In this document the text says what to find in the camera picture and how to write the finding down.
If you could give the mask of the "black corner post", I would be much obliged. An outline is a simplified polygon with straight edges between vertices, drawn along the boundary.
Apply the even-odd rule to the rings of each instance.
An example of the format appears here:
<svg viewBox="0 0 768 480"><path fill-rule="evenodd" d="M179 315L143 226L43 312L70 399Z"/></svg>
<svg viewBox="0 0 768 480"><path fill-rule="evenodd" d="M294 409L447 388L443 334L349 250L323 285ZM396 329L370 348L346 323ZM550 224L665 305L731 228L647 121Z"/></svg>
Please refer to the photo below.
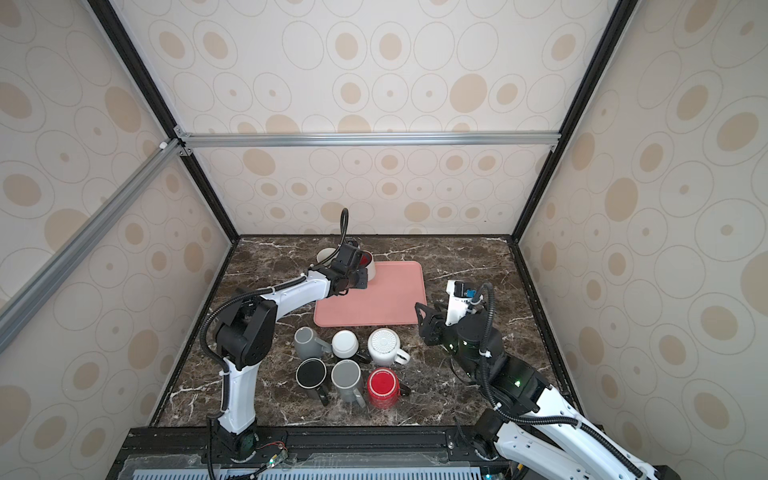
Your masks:
<svg viewBox="0 0 768 480"><path fill-rule="evenodd" d="M223 204L215 193L207 175L204 173L200 162L179 135L179 124L141 58L133 40L129 37L128 31L119 19L117 10L110 1L89 0L86 1L86 4L94 13L98 23L138 87L153 116L159 122L163 132L170 139L178 140L181 143L184 148L181 160L187 172L198 187L227 239L231 243L235 243L240 238L240 234L237 232L229 215L225 212Z"/></svg>
<svg viewBox="0 0 768 480"><path fill-rule="evenodd" d="M520 243L538 205L554 175L565 150L582 120L592 96L624 34L638 5L637 0L620 0L616 3L606 28L597 43L596 50L587 66L575 96L559 130L560 138L547 155L536 182L528 195L521 216L511 234L513 245Z"/></svg>

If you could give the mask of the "left black corner post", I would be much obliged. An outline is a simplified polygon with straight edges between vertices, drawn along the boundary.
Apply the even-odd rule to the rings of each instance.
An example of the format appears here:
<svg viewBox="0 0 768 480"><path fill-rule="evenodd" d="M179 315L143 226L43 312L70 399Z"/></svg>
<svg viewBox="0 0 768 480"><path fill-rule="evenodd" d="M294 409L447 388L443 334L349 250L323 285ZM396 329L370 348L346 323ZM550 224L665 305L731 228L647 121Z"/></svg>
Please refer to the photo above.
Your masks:
<svg viewBox="0 0 768 480"><path fill-rule="evenodd" d="M198 187L227 239L231 243L235 243L240 238L240 234L237 232L229 215L225 212L223 204L215 193L207 175L204 173L200 162L179 135L179 124L141 58L133 40L129 37L128 31L119 19L117 10L110 1L89 0L86 1L86 4L94 13L98 23L138 87L153 116L159 122L163 132L170 139L178 140L181 143L184 148L181 160L187 172Z"/></svg>

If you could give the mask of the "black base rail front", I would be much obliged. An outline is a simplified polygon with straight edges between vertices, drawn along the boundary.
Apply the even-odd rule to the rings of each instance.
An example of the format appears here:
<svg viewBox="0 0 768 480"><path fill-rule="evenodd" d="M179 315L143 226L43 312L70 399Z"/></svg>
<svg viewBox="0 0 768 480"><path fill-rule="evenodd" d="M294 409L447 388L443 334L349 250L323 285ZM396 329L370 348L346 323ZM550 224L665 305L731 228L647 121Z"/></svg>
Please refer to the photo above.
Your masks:
<svg viewBox="0 0 768 480"><path fill-rule="evenodd" d="M528 470L481 458L468 428L260 427L235 459L206 427L129 431L110 479L523 479Z"/></svg>

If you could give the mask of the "right black corner post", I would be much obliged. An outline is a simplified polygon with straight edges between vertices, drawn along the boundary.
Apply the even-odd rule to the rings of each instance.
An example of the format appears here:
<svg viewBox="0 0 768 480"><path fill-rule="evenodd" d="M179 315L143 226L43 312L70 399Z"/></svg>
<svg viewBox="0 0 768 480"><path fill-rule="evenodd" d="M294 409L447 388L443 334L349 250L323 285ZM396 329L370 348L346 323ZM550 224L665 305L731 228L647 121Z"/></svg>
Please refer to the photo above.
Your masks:
<svg viewBox="0 0 768 480"><path fill-rule="evenodd" d="M528 195L521 216L511 234L513 245L520 243L538 205L554 175L565 150L582 120L592 96L624 34L638 5L637 0L620 0L616 3L606 28L597 43L596 50L587 66L575 96L559 130L560 138L547 155L536 182Z"/></svg>

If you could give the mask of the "grey mug front row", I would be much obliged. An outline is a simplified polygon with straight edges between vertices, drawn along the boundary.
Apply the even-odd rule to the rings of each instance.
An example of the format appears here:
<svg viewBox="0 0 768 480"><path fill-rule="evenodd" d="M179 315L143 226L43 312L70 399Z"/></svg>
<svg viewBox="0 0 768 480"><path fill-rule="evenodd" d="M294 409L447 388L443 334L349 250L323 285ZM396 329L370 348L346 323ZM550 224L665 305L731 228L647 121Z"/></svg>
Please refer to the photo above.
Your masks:
<svg viewBox="0 0 768 480"><path fill-rule="evenodd" d="M355 361L344 359L337 362L331 371L331 380L343 402L357 404L362 409L367 407L363 396L362 371Z"/></svg>

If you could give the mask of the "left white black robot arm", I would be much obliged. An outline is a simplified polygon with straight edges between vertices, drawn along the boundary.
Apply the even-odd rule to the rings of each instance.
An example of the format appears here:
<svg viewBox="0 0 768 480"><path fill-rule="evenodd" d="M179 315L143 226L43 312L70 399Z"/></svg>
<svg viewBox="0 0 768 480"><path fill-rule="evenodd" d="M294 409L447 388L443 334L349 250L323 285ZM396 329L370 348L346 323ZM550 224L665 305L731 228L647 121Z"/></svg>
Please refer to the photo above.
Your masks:
<svg viewBox="0 0 768 480"><path fill-rule="evenodd" d="M277 321L313 302L365 289L372 263L372 255L356 241L344 240L299 277L236 294L205 319L200 348L219 365L222 377L221 406L210 418L211 432L230 452L243 456L255 449L256 380Z"/></svg>

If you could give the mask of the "cream mug red inside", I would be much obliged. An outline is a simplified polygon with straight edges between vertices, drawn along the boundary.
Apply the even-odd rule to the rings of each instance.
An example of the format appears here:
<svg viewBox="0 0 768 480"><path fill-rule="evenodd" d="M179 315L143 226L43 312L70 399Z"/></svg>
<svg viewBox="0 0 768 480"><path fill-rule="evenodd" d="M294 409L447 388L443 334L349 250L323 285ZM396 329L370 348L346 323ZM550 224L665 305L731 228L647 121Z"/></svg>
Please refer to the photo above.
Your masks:
<svg viewBox="0 0 768 480"><path fill-rule="evenodd" d="M364 251L361 256L360 264L361 268L365 268L367 272L367 280L372 281L376 276L376 264L373 256L370 252Z"/></svg>

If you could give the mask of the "grey mug back row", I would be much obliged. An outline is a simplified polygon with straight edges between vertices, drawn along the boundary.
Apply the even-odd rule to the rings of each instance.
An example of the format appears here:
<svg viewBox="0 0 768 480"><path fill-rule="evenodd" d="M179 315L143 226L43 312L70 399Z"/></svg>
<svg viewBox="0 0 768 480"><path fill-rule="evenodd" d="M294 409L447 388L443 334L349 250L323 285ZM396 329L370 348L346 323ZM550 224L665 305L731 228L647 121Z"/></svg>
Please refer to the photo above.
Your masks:
<svg viewBox="0 0 768 480"><path fill-rule="evenodd" d="M322 340L310 327L301 327L295 331L293 346L302 361L322 358L326 354L333 353L332 346Z"/></svg>

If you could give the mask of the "pink rectangular tray mat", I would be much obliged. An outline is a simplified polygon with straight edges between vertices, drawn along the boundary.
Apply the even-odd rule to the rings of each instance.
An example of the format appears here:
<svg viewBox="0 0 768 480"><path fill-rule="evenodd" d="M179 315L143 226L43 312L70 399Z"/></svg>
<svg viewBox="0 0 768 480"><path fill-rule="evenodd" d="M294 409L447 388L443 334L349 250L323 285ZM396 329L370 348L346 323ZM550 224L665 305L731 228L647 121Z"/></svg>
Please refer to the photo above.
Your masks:
<svg viewBox="0 0 768 480"><path fill-rule="evenodd" d="M415 304L426 303L422 266L416 261L385 261L376 262L375 268L366 289L318 301L314 323L321 328L416 324Z"/></svg>

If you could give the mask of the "grey mug row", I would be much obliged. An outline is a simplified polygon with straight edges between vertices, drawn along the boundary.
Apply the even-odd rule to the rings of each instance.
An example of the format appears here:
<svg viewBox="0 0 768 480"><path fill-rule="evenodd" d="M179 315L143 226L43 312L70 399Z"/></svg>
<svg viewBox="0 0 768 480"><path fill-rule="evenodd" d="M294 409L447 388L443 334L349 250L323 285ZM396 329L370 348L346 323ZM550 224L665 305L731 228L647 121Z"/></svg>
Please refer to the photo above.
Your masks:
<svg viewBox="0 0 768 480"><path fill-rule="evenodd" d="M326 354L333 353L332 346L322 340L310 327L301 327L295 331L293 346L302 361L322 358Z"/></svg>
<svg viewBox="0 0 768 480"><path fill-rule="evenodd" d="M343 402L357 404L362 409L367 407L363 396L362 371L355 361L344 359L337 362L331 371L331 380Z"/></svg>

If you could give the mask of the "black mug white rim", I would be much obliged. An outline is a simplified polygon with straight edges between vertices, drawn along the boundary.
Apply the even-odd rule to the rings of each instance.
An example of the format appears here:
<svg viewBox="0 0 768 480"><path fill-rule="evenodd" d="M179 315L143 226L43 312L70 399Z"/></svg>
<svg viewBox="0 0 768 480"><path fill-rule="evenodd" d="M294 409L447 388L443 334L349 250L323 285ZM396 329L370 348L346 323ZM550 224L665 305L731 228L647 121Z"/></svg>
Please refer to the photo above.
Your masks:
<svg viewBox="0 0 768 480"><path fill-rule="evenodd" d="M331 388L328 368L319 358L308 358L301 362L295 372L295 379L305 394L328 406Z"/></svg>

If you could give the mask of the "left slanted aluminium bar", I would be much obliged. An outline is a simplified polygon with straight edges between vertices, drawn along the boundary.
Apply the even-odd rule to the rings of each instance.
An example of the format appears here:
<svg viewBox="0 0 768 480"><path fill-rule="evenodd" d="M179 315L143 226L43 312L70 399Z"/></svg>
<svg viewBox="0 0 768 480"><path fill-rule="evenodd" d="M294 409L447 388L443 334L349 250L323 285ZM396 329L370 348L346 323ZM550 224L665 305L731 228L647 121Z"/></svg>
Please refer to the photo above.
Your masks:
<svg viewBox="0 0 768 480"><path fill-rule="evenodd" d="M148 185L180 155L181 142L167 139L1 310L1 349L6 350Z"/></svg>

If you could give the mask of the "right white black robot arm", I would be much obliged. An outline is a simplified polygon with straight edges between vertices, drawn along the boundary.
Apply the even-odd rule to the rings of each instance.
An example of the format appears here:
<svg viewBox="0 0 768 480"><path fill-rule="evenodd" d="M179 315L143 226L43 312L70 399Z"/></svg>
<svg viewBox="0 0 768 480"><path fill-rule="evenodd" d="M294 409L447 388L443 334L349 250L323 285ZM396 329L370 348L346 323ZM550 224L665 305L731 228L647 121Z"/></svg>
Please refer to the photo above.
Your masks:
<svg viewBox="0 0 768 480"><path fill-rule="evenodd" d="M424 343L445 349L488 403L475 426L477 450L547 478L678 478L671 467L654 466L618 445L535 368L507 353L493 325L492 302L471 305L454 324L439 307L418 303L415 312Z"/></svg>

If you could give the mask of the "pale pink mug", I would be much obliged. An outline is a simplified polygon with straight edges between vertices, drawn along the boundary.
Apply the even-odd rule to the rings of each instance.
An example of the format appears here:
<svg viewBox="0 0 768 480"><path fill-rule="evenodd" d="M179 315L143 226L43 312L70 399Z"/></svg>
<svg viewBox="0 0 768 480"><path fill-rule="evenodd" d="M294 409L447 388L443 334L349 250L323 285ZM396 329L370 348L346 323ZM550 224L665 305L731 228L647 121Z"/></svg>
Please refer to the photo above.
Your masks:
<svg viewBox="0 0 768 480"><path fill-rule="evenodd" d="M336 248L324 248L317 254L317 262L315 263L316 267L328 267L331 265L333 259L338 254L338 250Z"/></svg>

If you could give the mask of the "white ribbed-bottom mug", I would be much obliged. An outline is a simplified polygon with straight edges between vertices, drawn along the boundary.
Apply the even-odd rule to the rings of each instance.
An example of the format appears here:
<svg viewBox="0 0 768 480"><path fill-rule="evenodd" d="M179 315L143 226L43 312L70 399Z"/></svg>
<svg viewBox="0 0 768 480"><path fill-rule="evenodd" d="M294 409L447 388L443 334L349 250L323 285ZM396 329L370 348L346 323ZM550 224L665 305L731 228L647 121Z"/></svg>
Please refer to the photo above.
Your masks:
<svg viewBox="0 0 768 480"><path fill-rule="evenodd" d="M406 365L411 360L411 356L401 349L398 334L388 328L372 332L367 340L367 349L372 363L377 366Z"/></svg>

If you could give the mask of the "horizontal aluminium frame bar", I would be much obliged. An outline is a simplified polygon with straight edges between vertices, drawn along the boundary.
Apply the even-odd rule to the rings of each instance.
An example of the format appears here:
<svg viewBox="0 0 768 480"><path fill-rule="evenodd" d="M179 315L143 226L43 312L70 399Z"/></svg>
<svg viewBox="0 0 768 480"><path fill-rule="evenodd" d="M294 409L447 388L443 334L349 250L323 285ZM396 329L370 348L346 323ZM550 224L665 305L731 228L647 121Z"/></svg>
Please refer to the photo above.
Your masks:
<svg viewBox="0 0 768 480"><path fill-rule="evenodd" d="M214 147L398 147L546 145L559 142L556 131L474 131L474 132L371 132L299 134L192 134L181 136L191 148Z"/></svg>

